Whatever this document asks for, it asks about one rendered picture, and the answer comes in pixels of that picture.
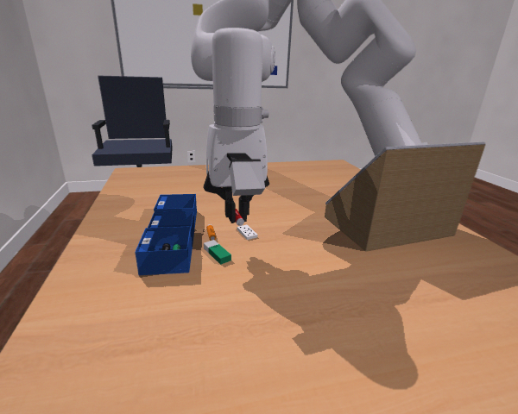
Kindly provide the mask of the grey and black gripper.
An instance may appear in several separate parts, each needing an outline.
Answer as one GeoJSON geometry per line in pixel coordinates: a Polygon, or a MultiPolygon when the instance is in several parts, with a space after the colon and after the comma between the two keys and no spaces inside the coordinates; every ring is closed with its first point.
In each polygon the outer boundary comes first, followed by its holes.
{"type": "MultiPolygon", "coordinates": [[[[236,222],[236,204],[232,197],[230,163],[227,153],[246,153],[251,159],[261,159],[265,187],[268,181],[268,156],[264,127],[228,127],[209,125],[206,145],[206,179],[204,189],[218,194],[225,205],[225,216],[236,222]]],[[[239,198],[239,214],[245,222],[250,214],[250,201],[254,195],[239,198]]]]}

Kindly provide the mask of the white domino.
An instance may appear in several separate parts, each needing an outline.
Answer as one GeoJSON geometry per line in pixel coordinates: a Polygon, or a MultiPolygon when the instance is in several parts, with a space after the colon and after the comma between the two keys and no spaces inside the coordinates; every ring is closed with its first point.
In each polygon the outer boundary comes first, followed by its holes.
{"type": "Polygon", "coordinates": [[[249,225],[239,226],[237,227],[237,230],[245,237],[246,240],[258,237],[258,234],[249,225]]]}

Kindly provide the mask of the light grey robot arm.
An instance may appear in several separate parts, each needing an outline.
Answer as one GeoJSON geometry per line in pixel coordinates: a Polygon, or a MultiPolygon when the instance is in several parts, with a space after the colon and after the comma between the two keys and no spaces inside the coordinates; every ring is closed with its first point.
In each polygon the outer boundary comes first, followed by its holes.
{"type": "MultiPolygon", "coordinates": [[[[291,1],[220,0],[199,17],[191,61],[199,78],[213,81],[217,125],[252,127],[268,118],[268,110],[261,106],[262,82],[275,68],[275,49],[258,31],[274,28],[291,1]]],[[[375,35],[341,77],[375,157],[385,147],[428,145],[421,143],[399,95],[378,88],[416,54],[413,40],[385,4],[345,0],[338,9],[332,0],[297,0],[297,8],[302,27],[335,64],[346,61],[375,35]]],[[[261,159],[246,153],[227,153],[227,158],[232,195],[261,195],[265,190],[261,159]]]]}

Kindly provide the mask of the red aa battery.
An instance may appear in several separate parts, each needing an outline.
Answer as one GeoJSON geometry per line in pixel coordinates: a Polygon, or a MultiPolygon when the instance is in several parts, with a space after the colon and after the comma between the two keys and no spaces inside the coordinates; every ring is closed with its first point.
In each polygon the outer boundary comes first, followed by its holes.
{"type": "Polygon", "coordinates": [[[242,226],[244,224],[244,220],[243,218],[241,217],[241,215],[239,214],[238,210],[236,209],[236,224],[238,226],[242,226]]]}

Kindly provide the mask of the green and white eraser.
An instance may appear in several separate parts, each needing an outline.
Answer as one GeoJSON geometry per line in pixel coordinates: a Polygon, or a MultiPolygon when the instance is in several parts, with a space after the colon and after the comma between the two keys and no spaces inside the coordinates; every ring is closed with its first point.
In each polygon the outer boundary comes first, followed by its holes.
{"type": "Polygon", "coordinates": [[[231,261],[231,254],[215,240],[204,242],[204,250],[209,253],[219,264],[224,264],[228,261],[231,261]]]}

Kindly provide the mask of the blue three-compartment bin rack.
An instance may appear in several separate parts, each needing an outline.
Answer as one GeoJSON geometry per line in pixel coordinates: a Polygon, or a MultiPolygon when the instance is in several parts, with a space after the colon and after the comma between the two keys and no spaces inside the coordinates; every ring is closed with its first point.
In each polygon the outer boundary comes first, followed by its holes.
{"type": "Polygon", "coordinates": [[[189,273],[196,216],[196,194],[159,196],[135,251],[138,275],[189,273]],[[165,243],[170,250],[162,250],[165,243]]]}

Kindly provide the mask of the orange battery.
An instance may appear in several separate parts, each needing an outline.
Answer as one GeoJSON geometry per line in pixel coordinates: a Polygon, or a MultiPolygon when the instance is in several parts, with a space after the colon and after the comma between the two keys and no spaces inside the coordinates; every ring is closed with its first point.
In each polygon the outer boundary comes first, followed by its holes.
{"type": "Polygon", "coordinates": [[[211,224],[208,224],[208,225],[206,226],[206,229],[207,229],[207,233],[208,233],[208,236],[209,236],[210,241],[212,241],[212,240],[216,240],[216,235],[215,235],[215,232],[214,232],[213,226],[212,226],[211,224]]]}

